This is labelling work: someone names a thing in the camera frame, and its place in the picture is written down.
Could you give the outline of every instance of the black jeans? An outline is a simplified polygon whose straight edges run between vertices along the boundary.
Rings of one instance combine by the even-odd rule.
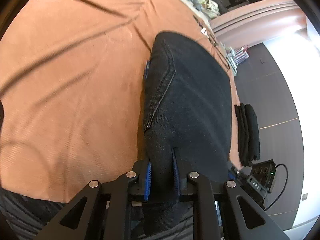
[[[216,60],[185,36],[159,33],[145,80],[150,198],[157,198],[144,205],[147,234],[171,228],[187,208],[175,194],[172,152],[210,180],[228,179],[231,114],[230,80]]]

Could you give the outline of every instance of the dark floor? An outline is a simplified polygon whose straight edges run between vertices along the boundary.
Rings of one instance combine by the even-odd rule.
[[[288,85],[263,43],[248,49],[250,57],[241,63],[235,77],[240,101],[251,104],[258,117],[260,160],[284,163],[289,179],[281,198],[267,214],[282,228],[290,229],[297,214],[302,192],[304,154],[298,113]],[[279,167],[268,206],[281,192],[285,169]]]

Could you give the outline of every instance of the blue gripper pad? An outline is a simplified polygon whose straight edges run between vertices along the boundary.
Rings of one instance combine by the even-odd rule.
[[[144,185],[144,201],[147,201],[150,195],[150,188],[151,188],[151,163],[148,163],[147,174],[146,174],[146,181]]]
[[[180,196],[180,177],[179,177],[176,156],[174,155],[173,151],[172,151],[172,158],[173,158],[174,190],[175,190],[176,194],[178,196]]]

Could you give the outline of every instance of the bed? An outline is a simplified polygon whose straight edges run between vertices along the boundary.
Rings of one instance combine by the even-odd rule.
[[[187,0],[30,0],[0,42],[2,186],[65,203],[88,181],[129,171],[144,155],[143,73],[160,31],[210,52],[239,105],[221,48],[199,23],[211,33]],[[241,167],[234,109],[229,158]]]

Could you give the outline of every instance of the black cable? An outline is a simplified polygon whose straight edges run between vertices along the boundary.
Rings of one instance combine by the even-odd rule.
[[[270,206],[268,206],[267,208],[265,208],[264,211],[267,211],[274,203],[276,203],[276,201],[277,201],[277,200],[281,197],[281,195],[283,194],[283,192],[284,192],[284,190],[285,190],[285,187],[287,186],[288,177],[289,177],[287,166],[285,166],[285,164],[283,164],[283,163],[280,163],[280,164],[278,164],[278,165],[275,167],[275,169],[273,170],[273,172],[276,171],[277,167],[279,167],[279,166],[284,166],[284,168],[285,168],[285,170],[286,170],[286,172],[287,172],[287,178],[285,179],[284,187],[283,187],[281,193],[279,194],[279,196],[270,204]]]

